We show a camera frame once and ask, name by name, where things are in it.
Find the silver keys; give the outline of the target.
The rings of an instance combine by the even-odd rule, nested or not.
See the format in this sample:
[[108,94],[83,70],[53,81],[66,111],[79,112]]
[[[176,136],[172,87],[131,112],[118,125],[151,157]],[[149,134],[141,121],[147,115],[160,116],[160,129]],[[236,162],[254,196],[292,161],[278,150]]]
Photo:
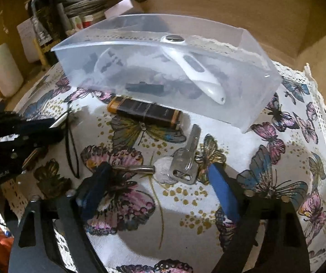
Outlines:
[[177,182],[193,185],[198,175],[198,164],[195,162],[196,149],[199,143],[201,128],[194,124],[187,144],[179,148],[173,155],[173,160],[168,171],[168,176]]

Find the clear plastic storage box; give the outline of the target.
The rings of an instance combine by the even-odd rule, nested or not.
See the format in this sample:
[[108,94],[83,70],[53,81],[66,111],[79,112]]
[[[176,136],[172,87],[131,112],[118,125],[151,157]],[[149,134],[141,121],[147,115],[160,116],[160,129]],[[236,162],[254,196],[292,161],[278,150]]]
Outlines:
[[[191,52],[220,82],[224,105],[205,95],[162,52],[165,35],[183,37]],[[247,131],[281,84],[281,76],[245,29],[203,18],[132,14],[110,18],[57,44],[55,52],[73,86],[112,91],[188,111]],[[160,95],[130,92],[127,83],[164,85]]]

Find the dark wine bottle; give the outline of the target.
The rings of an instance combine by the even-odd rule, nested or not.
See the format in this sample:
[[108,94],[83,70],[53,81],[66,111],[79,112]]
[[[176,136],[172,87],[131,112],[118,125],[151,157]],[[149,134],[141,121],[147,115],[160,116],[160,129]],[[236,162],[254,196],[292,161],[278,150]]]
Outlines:
[[46,60],[50,66],[58,62],[52,48],[66,38],[57,9],[56,0],[30,0],[28,2],[35,35]]

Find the white small cardboard box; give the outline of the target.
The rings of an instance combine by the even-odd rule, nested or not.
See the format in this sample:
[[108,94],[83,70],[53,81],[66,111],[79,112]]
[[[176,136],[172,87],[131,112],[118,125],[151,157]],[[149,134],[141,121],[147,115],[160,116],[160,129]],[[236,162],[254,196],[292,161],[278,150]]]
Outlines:
[[111,8],[104,11],[106,19],[117,17],[120,15],[140,14],[143,10],[140,4],[134,0],[121,0]]

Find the white butterfly print cloth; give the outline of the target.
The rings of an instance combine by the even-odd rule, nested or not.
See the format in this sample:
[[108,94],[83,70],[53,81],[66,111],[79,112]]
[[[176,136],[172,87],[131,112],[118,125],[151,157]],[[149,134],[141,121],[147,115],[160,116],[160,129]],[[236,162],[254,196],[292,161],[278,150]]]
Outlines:
[[[123,95],[73,86],[53,66],[47,86],[25,96],[17,114],[54,118],[65,136],[0,184],[7,200],[0,218],[13,242],[8,271],[317,271],[326,261],[326,106],[309,66],[275,68],[279,88],[241,131],[184,110],[180,129],[109,113],[108,103]],[[168,171],[194,124],[199,168],[188,185]],[[94,217],[83,222],[77,189],[102,162],[155,173],[113,169]],[[213,163],[240,187],[238,223],[209,184]]]

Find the stack of books and papers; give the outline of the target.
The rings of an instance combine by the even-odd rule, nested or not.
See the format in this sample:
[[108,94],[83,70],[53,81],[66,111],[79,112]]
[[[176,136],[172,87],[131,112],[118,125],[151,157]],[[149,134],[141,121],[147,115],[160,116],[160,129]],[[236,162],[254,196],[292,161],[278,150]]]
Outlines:
[[105,19],[104,12],[121,0],[56,0],[66,35],[71,35]]

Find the white handwritten paper sheet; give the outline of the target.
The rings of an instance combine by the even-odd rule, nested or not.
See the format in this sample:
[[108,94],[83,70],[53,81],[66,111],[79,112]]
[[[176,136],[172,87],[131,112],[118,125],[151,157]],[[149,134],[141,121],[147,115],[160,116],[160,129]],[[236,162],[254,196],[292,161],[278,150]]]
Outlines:
[[17,31],[21,40],[25,58],[29,63],[39,61],[37,49],[34,44],[36,39],[35,31],[31,20],[28,18],[17,26]]

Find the cream plastic container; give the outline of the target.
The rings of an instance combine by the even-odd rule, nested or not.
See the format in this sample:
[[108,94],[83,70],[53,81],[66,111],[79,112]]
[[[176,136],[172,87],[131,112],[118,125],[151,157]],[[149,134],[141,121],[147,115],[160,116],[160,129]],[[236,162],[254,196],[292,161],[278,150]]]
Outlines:
[[24,79],[6,43],[0,45],[0,99],[14,96]]

